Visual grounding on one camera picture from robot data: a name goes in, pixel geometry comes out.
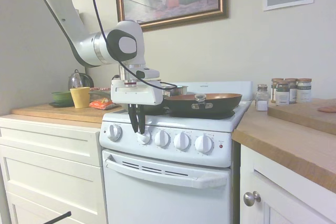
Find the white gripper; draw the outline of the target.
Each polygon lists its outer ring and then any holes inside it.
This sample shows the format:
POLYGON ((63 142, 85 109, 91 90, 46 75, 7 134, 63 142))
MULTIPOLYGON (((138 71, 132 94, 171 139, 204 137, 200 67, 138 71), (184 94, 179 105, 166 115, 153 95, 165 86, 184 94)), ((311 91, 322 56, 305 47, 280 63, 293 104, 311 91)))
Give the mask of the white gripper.
POLYGON ((145 111, 144 105, 159 105, 163 101, 162 90, 151 87, 143 82, 136 82, 136 85, 126 85, 123 80, 111 81, 111 100, 118 104, 128 104, 128 114, 134 133, 145 132, 145 111))

